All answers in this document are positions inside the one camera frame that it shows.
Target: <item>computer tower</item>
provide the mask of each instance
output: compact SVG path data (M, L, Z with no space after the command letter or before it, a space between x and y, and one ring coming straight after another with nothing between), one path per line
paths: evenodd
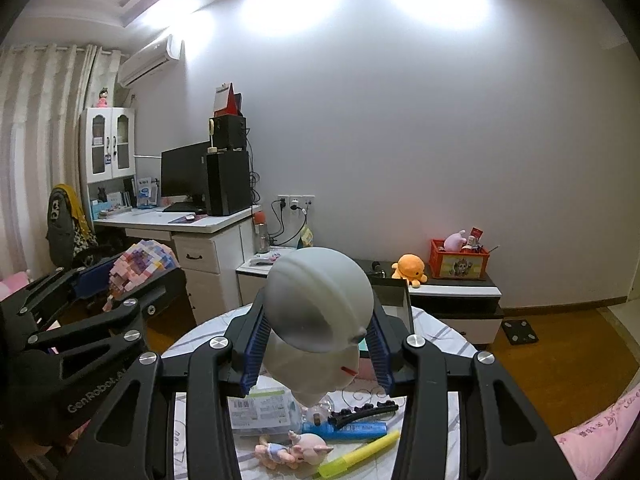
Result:
M246 118L238 115L221 115L210 121L213 145L221 150L246 150Z
M251 207L249 153L245 150L207 153L207 214L228 216Z

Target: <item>orange octopus plush toy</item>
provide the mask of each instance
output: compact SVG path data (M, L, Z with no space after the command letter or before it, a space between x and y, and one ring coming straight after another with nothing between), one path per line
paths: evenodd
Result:
M405 254L391 268L396 270L392 278L406 280L413 288L418 288L421 283L427 282L424 262L415 254Z

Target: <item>yellow marker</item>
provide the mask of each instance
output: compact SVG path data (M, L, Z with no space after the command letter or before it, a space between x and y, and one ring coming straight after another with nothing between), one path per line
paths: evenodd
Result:
M399 438L400 432L398 430L392 431L388 435L373 441L371 444L359 447L350 453L342 455L340 458L336 458L335 460L331 460L331 462L322 464L318 468L318 472L322 478L331 478L332 476L344 473L347 469L356 465L358 462L362 462L370 456L375 455L380 450L385 449L385 447L391 446Z

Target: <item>tv stand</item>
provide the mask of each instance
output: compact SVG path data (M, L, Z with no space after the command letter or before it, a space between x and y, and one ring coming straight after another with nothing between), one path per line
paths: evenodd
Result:
M176 202L163 210L165 213L196 213L205 214L207 212L206 206L203 203L198 202Z

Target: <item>pink cushion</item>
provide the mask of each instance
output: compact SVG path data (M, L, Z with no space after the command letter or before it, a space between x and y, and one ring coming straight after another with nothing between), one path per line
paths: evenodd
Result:
M26 272L18 272L5 278L0 282L0 301L27 285L29 285L29 277Z
M556 436L577 480L594 480L612 459L640 412L640 384L580 426Z

